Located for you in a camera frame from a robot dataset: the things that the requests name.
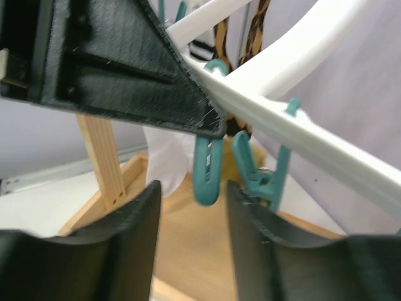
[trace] wooden leg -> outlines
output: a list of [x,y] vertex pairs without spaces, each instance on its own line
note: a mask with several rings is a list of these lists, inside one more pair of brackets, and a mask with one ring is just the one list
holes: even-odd
[[145,185],[144,182],[131,185],[143,171],[143,156],[133,157],[120,168],[110,120],[87,115],[76,117],[100,190],[60,229],[59,235],[67,235],[117,209]]

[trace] teal hook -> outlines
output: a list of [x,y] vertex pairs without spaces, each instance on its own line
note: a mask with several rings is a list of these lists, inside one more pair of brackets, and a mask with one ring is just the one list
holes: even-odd
[[[299,99],[293,98],[285,112],[295,116],[298,108]],[[277,212],[283,196],[291,150],[284,145],[280,147],[274,172],[260,170],[255,165],[247,132],[243,130],[234,136],[232,152],[248,195],[269,201],[269,209]]]
[[162,24],[164,24],[164,21],[165,21],[164,0],[159,0],[157,2],[157,12],[158,12],[159,21]]
[[[219,59],[208,61],[204,68],[219,68],[223,75],[228,74],[226,64]],[[219,197],[222,156],[222,139],[196,136],[192,183],[195,199],[201,205],[213,205]]]
[[185,1],[181,1],[180,6],[178,7],[177,15],[175,16],[175,22],[180,21],[185,14],[187,13],[187,3]]

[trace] yellow fabric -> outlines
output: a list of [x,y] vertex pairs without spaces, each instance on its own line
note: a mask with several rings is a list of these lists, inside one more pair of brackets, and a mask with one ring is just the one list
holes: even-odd
[[[234,160],[234,154],[232,153],[231,140],[232,139],[230,138],[225,138],[223,140],[223,163],[221,179],[222,181],[233,180],[243,184],[239,175],[237,164]],[[257,167],[263,167],[264,159],[266,158],[267,152],[264,149],[253,145],[251,146],[251,149],[253,153],[253,158],[255,160],[255,165]]]

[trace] leopard print fabric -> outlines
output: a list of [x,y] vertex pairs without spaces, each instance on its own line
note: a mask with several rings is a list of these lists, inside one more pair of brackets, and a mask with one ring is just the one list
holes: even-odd
[[[258,8],[251,22],[251,27],[248,32],[246,49],[244,55],[238,61],[238,66],[246,63],[248,60],[257,55],[262,48],[263,41],[263,24],[264,17],[268,10],[270,0],[259,0]],[[216,53],[213,58],[218,58],[224,61],[228,67],[229,72],[232,72],[232,64],[228,59],[226,53],[226,41],[228,32],[228,20],[224,19],[214,27]],[[247,124],[245,121],[233,116],[231,113],[226,115],[226,134],[229,137],[233,137],[236,133],[246,130],[249,137],[252,136],[252,126]]]

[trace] black triangular bracket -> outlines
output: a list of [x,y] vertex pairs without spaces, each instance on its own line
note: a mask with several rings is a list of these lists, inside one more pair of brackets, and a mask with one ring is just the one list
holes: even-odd
[[15,2],[5,0],[3,16],[14,19],[0,20],[0,47],[18,66],[28,66],[28,76],[16,81],[15,66],[7,68],[2,96],[212,138],[224,135],[224,111],[199,85],[147,0],[24,0],[19,7]]
[[401,237],[322,237],[261,206],[232,181],[226,208],[238,301],[401,300]]

